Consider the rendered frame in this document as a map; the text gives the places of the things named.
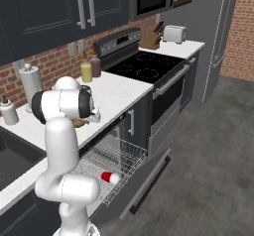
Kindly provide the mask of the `brown bowl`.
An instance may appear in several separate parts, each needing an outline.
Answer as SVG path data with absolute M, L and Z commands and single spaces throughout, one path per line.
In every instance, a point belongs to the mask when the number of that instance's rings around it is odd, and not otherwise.
M 87 121 L 84 119 L 73 119 L 72 120 L 72 124 L 75 128 L 80 128 L 86 123 L 87 123 Z

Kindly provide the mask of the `dark sink basin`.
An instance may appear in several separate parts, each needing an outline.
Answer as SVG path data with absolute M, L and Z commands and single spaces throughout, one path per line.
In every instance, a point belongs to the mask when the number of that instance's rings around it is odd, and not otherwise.
M 46 156 L 42 149 L 0 126 L 0 191 Z

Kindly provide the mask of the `dark red bottle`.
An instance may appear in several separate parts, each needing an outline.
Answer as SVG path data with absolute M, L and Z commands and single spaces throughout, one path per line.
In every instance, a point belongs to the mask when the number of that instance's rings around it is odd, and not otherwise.
M 97 53 L 93 52 L 90 58 L 92 76 L 99 77 L 101 75 L 101 60 L 97 57 Z

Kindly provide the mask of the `grey single wall outlet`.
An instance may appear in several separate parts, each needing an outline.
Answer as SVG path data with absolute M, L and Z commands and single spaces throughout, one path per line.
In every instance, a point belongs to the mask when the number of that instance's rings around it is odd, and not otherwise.
M 25 60 L 24 59 L 19 59 L 13 62 L 13 67 L 15 69 L 16 77 L 20 78 L 20 70 L 24 67 L 25 65 Z

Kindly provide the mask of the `brown wall shelf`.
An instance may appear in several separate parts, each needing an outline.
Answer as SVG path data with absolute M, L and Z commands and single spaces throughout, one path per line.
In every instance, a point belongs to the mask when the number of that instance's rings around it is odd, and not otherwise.
M 176 0 L 174 1 L 173 8 L 178 8 L 191 3 L 191 0 Z

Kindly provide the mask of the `dark grey dishwasher door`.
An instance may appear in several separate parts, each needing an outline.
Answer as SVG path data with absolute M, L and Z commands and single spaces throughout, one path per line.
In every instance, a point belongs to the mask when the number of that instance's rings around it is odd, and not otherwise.
M 114 197 L 109 205 L 101 204 L 90 216 L 98 228 L 122 220 L 132 205 L 136 205 L 151 181 L 154 179 L 169 155 L 171 149 L 161 152 L 155 158 L 141 166 L 127 181 L 126 185 Z

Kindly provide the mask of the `narrow dark cabinet door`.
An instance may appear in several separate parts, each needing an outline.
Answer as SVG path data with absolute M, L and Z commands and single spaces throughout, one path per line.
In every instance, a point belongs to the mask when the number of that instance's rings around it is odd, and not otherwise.
M 128 111 L 134 109 L 135 112 L 135 133 L 131 136 L 128 133 L 130 129 L 130 115 Z M 149 96 L 145 95 L 139 99 L 133 106 L 126 111 L 125 122 L 125 140 L 135 146 L 148 149 L 148 138 L 150 130 L 150 109 Z

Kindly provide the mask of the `white soap dispenser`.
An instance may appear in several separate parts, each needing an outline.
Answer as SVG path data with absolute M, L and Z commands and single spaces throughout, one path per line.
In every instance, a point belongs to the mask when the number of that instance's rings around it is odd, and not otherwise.
M 0 102 L 0 112 L 6 125 L 15 125 L 19 122 L 14 104 L 5 95 L 2 96 L 2 101 Z

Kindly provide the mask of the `dark base cabinet run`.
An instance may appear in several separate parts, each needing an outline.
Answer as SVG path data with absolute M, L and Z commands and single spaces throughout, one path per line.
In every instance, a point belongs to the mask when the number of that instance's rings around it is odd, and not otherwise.
M 187 61 L 187 64 L 190 66 L 190 69 L 185 74 L 185 83 L 183 88 L 183 96 L 181 100 L 180 111 L 183 111 L 192 99 L 192 91 L 197 69 L 198 56 L 199 52 L 196 52 Z

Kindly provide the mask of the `black stove with oven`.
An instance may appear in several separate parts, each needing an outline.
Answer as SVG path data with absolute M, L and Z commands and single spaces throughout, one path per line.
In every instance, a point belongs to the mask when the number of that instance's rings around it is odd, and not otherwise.
M 184 68 L 186 61 L 138 49 L 141 30 L 131 28 L 107 36 L 94 43 L 101 68 L 109 73 L 150 83 L 150 130 L 147 155 L 151 156 L 177 123 L 185 76 L 179 78 L 163 95 L 156 89 L 166 84 Z

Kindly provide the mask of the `dark under-sink cabinet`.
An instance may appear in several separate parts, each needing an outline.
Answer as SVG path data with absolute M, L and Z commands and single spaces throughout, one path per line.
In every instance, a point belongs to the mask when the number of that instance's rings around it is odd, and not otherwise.
M 59 204 L 34 190 L 0 216 L 0 236 L 53 236 L 60 226 Z

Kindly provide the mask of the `dark wall cupboard door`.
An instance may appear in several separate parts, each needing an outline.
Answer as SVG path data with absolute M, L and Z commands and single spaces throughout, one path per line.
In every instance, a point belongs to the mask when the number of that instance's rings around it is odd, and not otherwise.
M 129 21 L 129 0 L 94 0 L 95 27 L 90 19 L 88 0 L 83 0 L 85 16 L 85 34 L 95 35 L 126 24 Z
M 0 0 L 0 64 L 85 36 L 77 0 Z

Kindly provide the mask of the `grey double wall outlet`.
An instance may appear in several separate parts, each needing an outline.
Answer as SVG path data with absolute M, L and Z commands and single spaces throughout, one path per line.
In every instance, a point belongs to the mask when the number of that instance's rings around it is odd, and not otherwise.
M 82 54 L 85 51 L 85 39 L 68 44 L 68 53 L 71 58 Z

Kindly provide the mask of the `white paper towel roll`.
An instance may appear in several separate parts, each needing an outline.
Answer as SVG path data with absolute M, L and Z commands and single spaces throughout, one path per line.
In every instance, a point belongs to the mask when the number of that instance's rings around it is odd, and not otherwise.
M 31 66 L 29 63 L 26 63 L 24 67 L 19 70 L 19 73 L 28 101 L 25 110 L 31 113 L 32 98 L 34 94 L 44 89 L 40 69 L 37 66 Z

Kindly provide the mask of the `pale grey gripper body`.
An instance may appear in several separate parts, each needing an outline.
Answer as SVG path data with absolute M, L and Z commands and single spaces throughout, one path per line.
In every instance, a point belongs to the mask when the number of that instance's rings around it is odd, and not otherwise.
M 87 113 L 85 120 L 90 123 L 99 123 L 101 119 L 100 110 L 95 107 Z

